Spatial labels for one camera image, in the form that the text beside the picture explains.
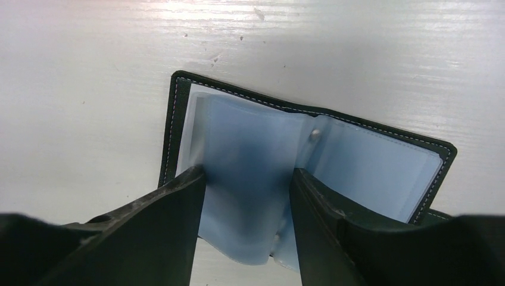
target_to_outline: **white stitching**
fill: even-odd
[[[372,131],[370,131],[370,130],[368,130],[368,129],[364,129],[364,128],[363,128],[363,132],[364,132],[364,133],[369,134],[370,136],[375,136],[375,137],[380,138],[380,139],[382,139],[382,140],[386,140],[386,141],[389,141],[389,142],[393,142],[393,143],[395,143],[395,144],[398,144],[398,145],[400,145],[400,146],[403,146],[403,147],[406,147],[406,148],[409,148],[409,149],[413,149],[413,150],[416,150],[416,151],[421,151],[421,149],[422,149],[422,148],[420,148],[420,147],[418,147],[418,146],[415,146],[415,145],[414,145],[414,146],[412,146],[412,144],[409,144],[409,143],[406,143],[406,142],[401,142],[401,141],[400,141],[400,142],[396,142],[394,139],[392,139],[392,138],[390,138],[390,137],[386,137],[386,138],[381,137],[381,135],[380,135],[380,134],[378,134],[377,132],[372,132]]]
[[[338,116],[334,116],[334,115],[331,115],[331,114],[326,114],[326,113],[320,113],[320,112],[315,112],[315,111],[308,111],[308,110],[302,110],[302,109],[296,109],[296,108],[291,108],[291,107],[283,107],[283,106],[279,106],[279,105],[276,105],[276,104],[273,104],[273,103],[270,103],[270,102],[265,102],[265,101],[262,101],[262,100],[258,100],[256,98],[252,98],[252,97],[248,97],[246,95],[243,95],[243,94],[238,94],[236,92],[233,92],[233,91],[228,91],[226,89],[222,89],[222,88],[217,88],[215,86],[212,86],[212,85],[208,85],[206,83],[202,83],[202,82],[197,82],[196,80],[192,80],[192,79],[187,79],[185,77],[178,77],[176,78],[175,82],[175,94],[174,94],[174,103],[173,103],[173,109],[172,109],[172,118],[170,119],[170,135],[169,135],[169,147],[168,147],[168,154],[167,154],[167,163],[166,163],[166,166],[165,166],[165,178],[163,179],[163,184],[166,183],[166,179],[167,179],[167,170],[169,168],[169,158],[170,158],[170,143],[172,141],[172,121],[173,121],[173,117],[174,117],[174,113],[175,113],[175,104],[176,104],[176,100],[177,100],[177,84],[178,84],[178,80],[179,79],[185,79],[185,80],[188,80],[192,83],[196,83],[198,85],[203,85],[203,86],[206,86],[208,88],[213,88],[213,89],[217,89],[218,91],[223,91],[223,92],[226,92],[228,94],[234,94],[234,95],[237,95],[239,97],[243,97],[243,98],[247,98],[249,100],[252,100],[252,101],[257,101],[257,102],[261,102],[263,104],[266,104],[266,105],[271,105],[271,106],[275,106],[279,109],[290,109],[290,110],[294,110],[294,111],[301,111],[303,113],[313,113],[313,114],[319,114],[319,115],[326,115],[326,116],[329,116],[329,117],[333,117],[334,119],[338,119],[338,120],[341,120],[341,121],[344,121],[344,122],[348,122],[348,123],[353,123],[353,124],[357,124],[357,125],[360,125],[360,126],[365,126],[367,128],[372,128],[374,130],[378,130],[378,131],[381,131],[381,132],[385,132],[385,133],[389,133],[389,134],[393,134],[393,135],[396,135],[396,136],[400,136],[400,137],[403,137],[403,138],[408,138],[408,139],[412,139],[412,140],[416,140],[416,141],[419,141],[419,142],[423,142],[423,143],[427,143],[427,144],[431,144],[431,145],[434,145],[434,146],[439,146],[439,147],[442,147],[442,148],[445,148],[447,150],[447,157],[444,159],[444,162],[442,164],[442,166],[440,167],[440,170],[438,171],[437,173],[437,176],[435,177],[435,179],[433,180],[433,182],[431,183],[431,187],[426,195],[426,198],[421,206],[421,208],[419,209],[419,212],[417,213],[416,215],[416,218],[414,219],[414,223],[417,223],[417,220],[421,214],[421,212],[425,209],[426,207],[426,203],[428,202],[430,196],[431,196],[431,193],[433,192],[433,189],[435,188],[435,185],[437,184],[438,182],[438,178],[440,177],[440,175],[442,175],[442,171],[444,170],[445,168],[445,165],[447,164],[447,160],[449,159],[449,156],[451,155],[451,150],[449,148],[447,148],[446,146],[443,146],[443,145],[439,145],[439,144],[436,144],[436,143],[433,143],[433,142],[428,142],[428,141],[424,141],[424,140],[421,140],[421,139],[417,139],[417,138],[413,138],[413,137],[409,137],[409,136],[405,136],[405,135],[402,135],[402,134],[398,134],[398,133],[394,133],[394,132],[391,132],[391,131],[387,131],[387,130],[382,130],[382,129],[379,129],[379,128],[376,128],[376,127],[373,127],[373,126],[369,126],[369,125],[365,125],[365,124],[362,124],[362,123],[359,123],[359,122],[354,122],[352,120],[349,120],[349,119],[345,119],[345,118],[340,118]]]
[[[170,135],[169,135],[169,147],[167,151],[167,162],[165,163],[165,177],[163,178],[163,185],[167,183],[167,171],[169,169],[169,159],[170,159],[170,144],[172,143],[172,126],[173,126],[173,116],[175,114],[175,104],[177,103],[177,85],[179,78],[175,80],[175,93],[174,93],[174,103],[172,104],[172,117],[170,118]]]
[[[437,214],[434,214],[434,213],[430,213],[428,212],[429,215],[432,215],[432,216],[435,216],[435,217],[438,217],[438,218],[441,218],[441,219],[445,219],[445,220],[448,220],[446,217],[443,217],[443,216],[439,216]]]

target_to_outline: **light blue plastic sleeve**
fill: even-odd
[[[268,256],[299,270],[289,209],[293,169],[408,222],[442,160],[437,153],[328,116],[286,113],[223,95],[198,95],[182,166],[208,177],[199,235],[249,265]]]
[[[209,100],[199,235],[231,258],[266,263],[289,202],[303,114]]]

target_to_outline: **wallet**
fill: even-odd
[[[197,237],[304,286],[505,285],[505,217],[431,210],[451,144],[178,71],[159,188],[87,223],[0,214],[3,285],[187,286]]]
[[[159,186],[202,165],[199,236],[238,262],[272,256],[298,271],[295,168],[375,213],[418,225],[442,217],[429,206],[456,153],[439,139],[177,71]]]

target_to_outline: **black leather wallet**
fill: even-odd
[[[456,153],[439,139],[177,71],[159,186],[202,164],[200,236],[242,263],[272,255],[298,270],[287,196],[295,167],[374,212],[418,225],[445,217],[429,206]],[[241,229],[244,223],[250,227]]]

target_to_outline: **white painted table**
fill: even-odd
[[[505,214],[503,1],[0,2],[0,211],[84,222],[157,184],[179,69],[452,142],[434,202]],[[197,247],[192,285],[300,285]]]

